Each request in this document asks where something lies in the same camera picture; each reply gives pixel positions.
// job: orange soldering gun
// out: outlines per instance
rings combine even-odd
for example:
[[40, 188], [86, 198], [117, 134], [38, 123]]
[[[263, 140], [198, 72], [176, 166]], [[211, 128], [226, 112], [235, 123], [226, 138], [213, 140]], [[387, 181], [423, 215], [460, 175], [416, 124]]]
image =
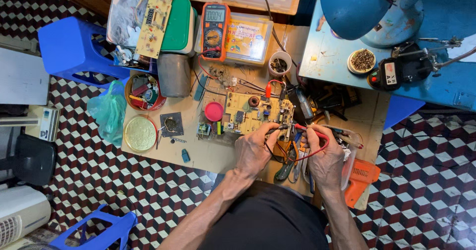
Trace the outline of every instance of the orange soldering gun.
[[378, 180], [380, 168], [376, 165], [359, 159], [354, 160], [352, 172], [350, 174], [350, 186], [346, 189], [344, 197], [346, 204], [350, 208], [354, 208], [355, 203], [365, 188]]

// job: blue table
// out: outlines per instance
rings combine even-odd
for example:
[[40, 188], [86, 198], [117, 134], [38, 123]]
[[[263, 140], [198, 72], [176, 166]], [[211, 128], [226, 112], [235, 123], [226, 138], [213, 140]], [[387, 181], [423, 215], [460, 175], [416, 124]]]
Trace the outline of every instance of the blue table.
[[[425, 19], [418, 37], [450, 39], [453, 35], [467, 37], [476, 33], [474, 3], [470, 4], [469, 0], [458, 3], [451, 3], [451, 0], [423, 1]], [[342, 85], [372, 89], [366, 81], [366, 76], [358, 76], [348, 71], [347, 59], [353, 51], [368, 48], [375, 54], [378, 62], [390, 57], [390, 49], [372, 48], [359, 39], [338, 39], [331, 35], [327, 22], [324, 22], [320, 31], [316, 31], [322, 15], [321, 3], [317, 0], [299, 74]], [[420, 47], [438, 46], [429, 42], [418, 44]], [[446, 51], [439, 51], [439, 59], [448, 60]], [[421, 82], [402, 84], [402, 87], [392, 94], [475, 111], [476, 63], [457, 62], [439, 72], [442, 74], [439, 77], [430, 75]]]

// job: air conditioner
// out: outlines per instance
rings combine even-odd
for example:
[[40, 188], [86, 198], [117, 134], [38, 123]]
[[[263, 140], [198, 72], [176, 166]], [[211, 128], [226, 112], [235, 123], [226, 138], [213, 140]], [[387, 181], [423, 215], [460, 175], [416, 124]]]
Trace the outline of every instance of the air conditioner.
[[0, 248], [50, 220], [46, 196], [28, 186], [0, 190]]

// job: lamp shade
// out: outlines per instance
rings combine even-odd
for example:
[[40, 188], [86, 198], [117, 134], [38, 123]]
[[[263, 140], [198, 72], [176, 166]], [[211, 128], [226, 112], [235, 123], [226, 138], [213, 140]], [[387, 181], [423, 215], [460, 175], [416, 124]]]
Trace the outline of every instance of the lamp shade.
[[390, 8], [387, 0], [321, 0], [321, 5], [330, 28], [346, 40], [364, 36]]

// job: black chair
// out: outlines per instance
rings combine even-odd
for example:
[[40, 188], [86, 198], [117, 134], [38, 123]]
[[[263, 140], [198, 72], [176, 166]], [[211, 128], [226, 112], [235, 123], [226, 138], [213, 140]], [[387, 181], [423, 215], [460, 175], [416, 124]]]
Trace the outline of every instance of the black chair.
[[51, 142], [21, 134], [15, 155], [0, 159], [0, 170], [12, 169], [15, 177], [36, 186], [47, 185], [53, 176], [56, 149]]

